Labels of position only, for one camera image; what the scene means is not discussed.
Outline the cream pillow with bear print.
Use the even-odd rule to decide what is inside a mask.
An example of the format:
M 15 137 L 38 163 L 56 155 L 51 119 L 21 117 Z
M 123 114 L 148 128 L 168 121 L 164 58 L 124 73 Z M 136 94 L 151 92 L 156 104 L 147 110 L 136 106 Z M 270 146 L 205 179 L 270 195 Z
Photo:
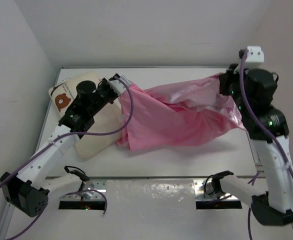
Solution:
M 56 84 L 48 90 L 48 94 L 54 103 L 58 114 L 62 117 L 69 105 L 75 99 L 76 86 L 83 81 L 92 81 L 96 85 L 100 83 L 101 77 L 94 72 L 88 71 L 79 74 L 73 78 L 67 78 L 61 83 Z M 117 105 L 118 101 L 113 104 L 107 104 L 97 115 L 94 116 L 94 124 L 89 129 L 90 133 L 106 133 L 119 129 L 123 123 L 120 122 L 122 116 L 121 109 Z M 115 133 L 106 136 L 84 135 L 76 144 L 77 155 L 88 160 L 93 158 L 99 152 L 105 150 L 121 138 L 121 133 Z

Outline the pink satin pillowcase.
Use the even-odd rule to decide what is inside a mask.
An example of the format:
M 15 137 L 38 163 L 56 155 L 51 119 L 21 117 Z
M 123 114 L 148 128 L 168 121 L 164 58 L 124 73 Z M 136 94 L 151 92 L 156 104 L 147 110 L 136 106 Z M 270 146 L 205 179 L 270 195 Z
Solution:
M 231 96 L 219 93 L 219 75 L 141 89 L 132 83 L 119 97 L 129 120 L 117 145 L 130 151 L 200 146 L 233 129 L 244 130 Z

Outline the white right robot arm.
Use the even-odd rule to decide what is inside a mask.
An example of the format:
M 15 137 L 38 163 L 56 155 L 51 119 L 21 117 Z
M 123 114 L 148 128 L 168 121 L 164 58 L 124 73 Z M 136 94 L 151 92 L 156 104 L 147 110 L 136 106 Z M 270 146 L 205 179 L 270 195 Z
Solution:
M 207 196 L 230 193 L 250 207 L 263 226 L 293 223 L 293 167 L 285 115 L 272 106 L 279 76 L 260 68 L 231 64 L 219 77 L 219 93 L 231 96 L 256 151 L 267 190 L 241 183 L 231 171 L 211 175 Z

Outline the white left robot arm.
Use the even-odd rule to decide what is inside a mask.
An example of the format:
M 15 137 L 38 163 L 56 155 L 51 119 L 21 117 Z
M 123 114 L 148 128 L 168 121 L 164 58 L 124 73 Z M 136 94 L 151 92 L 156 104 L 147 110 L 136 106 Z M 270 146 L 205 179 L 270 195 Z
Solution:
M 76 85 L 74 98 L 63 93 L 55 101 L 64 110 L 46 143 L 13 173 L 0 178 L 0 190 L 8 203 L 33 218 L 39 216 L 50 199 L 77 191 L 89 177 L 78 170 L 49 183 L 46 178 L 62 156 L 95 124 L 94 117 L 126 92 L 130 82 L 119 74 L 99 83 L 84 80 Z

